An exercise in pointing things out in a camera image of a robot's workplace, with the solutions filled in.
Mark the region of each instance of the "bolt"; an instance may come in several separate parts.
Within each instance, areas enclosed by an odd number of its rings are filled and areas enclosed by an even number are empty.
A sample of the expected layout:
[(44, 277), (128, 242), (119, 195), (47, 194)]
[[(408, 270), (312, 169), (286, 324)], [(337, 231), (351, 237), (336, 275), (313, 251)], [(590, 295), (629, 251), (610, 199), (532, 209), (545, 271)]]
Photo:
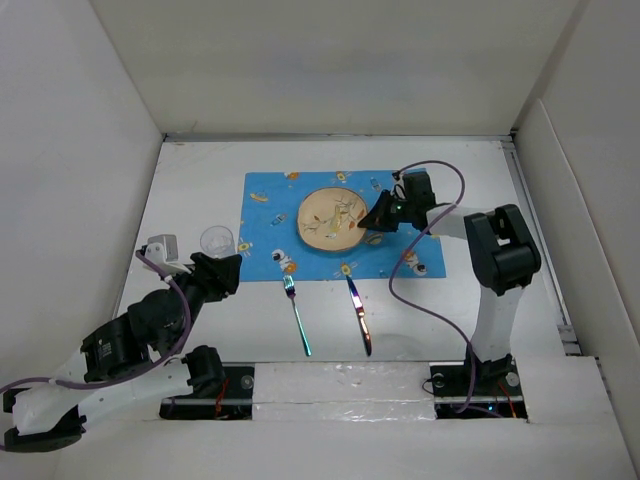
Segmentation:
[(515, 372), (507, 373), (504, 379), (507, 381), (507, 385), (509, 385), (510, 387), (517, 387), (518, 385), (520, 385), (520, 377)]
[(435, 375), (433, 375), (431, 377), (431, 384), (435, 387), (435, 388), (442, 388), (444, 387), (444, 375), (441, 373), (436, 373)]
[(242, 377), (240, 379), (240, 386), (245, 390), (253, 388), (253, 377), (251, 375), (245, 375)]

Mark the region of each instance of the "knife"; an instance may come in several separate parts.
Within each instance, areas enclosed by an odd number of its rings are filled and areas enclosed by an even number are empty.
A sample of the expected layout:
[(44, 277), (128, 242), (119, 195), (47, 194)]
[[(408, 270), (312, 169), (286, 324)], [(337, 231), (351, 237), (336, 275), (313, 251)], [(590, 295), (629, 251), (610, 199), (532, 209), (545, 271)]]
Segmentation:
[(353, 306), (356, 309), (356, 316), (358, 317), (358, 324), (360, 325), (360, 333), (362, 333), (362, 341), (364, 342), (364, 349), (367, 352), (367, 357), (371, 356), (371, 334), (369, 333), (369, 328), (367, 327), (367, 322), (364, 320), (364, 306), (362, 305), (362, 300), (360, 300), (360, 295), (358, 295), (358, 290), (356, 290), (356, 284), (353, 283), (352, 278), (349, 275), (346, 275), (347, 283), (349, 284), (349, 293), (351, 294), (351, 301), (353, 302)]

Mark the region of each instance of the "blue placemat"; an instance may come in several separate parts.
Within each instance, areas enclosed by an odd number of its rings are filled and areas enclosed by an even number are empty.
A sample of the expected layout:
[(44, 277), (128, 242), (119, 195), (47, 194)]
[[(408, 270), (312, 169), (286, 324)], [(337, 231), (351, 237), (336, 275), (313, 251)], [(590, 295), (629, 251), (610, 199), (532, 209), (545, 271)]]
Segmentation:
[[(244, 179), (238, 251), (244, 282), (281, 280), (283, 271), (296, 280), (388, 278), (402, 251), (418, 231), (403, 224), (397, 233), (367, 232), (357, 247), (339, 253), (312, 249), (296, 229), (298, 207), (314, 190), (344, 187), (373, 207), (380, 190), (391, 189), (391, 170), (354, 172), (248, 173)], [(398, 272), (405, 278), (446, 277), (438, 238), (425, 237)]]

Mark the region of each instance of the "cup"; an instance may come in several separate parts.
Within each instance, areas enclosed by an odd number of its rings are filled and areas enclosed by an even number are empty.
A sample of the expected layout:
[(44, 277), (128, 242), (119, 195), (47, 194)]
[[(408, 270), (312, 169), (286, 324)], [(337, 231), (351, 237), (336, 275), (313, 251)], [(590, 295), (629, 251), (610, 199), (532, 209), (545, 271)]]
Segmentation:
[(204, 231), (200, 236), (200, 248), (211, 258), (225, 258), (236, 254), (233, 233), (222, 225), (216, 225)]

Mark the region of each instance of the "wooden plate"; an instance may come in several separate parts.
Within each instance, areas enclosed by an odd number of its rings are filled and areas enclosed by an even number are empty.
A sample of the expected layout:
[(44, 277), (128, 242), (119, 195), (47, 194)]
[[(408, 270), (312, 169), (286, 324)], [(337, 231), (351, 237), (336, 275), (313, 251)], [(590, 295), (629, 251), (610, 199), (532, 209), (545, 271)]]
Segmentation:
[(298, 209), (298, 233), (310, 247), (341, 252), (355, 247), (365, 233), (358, 222), (367, 204), (347, 188), (321, 188), (310, 193)]

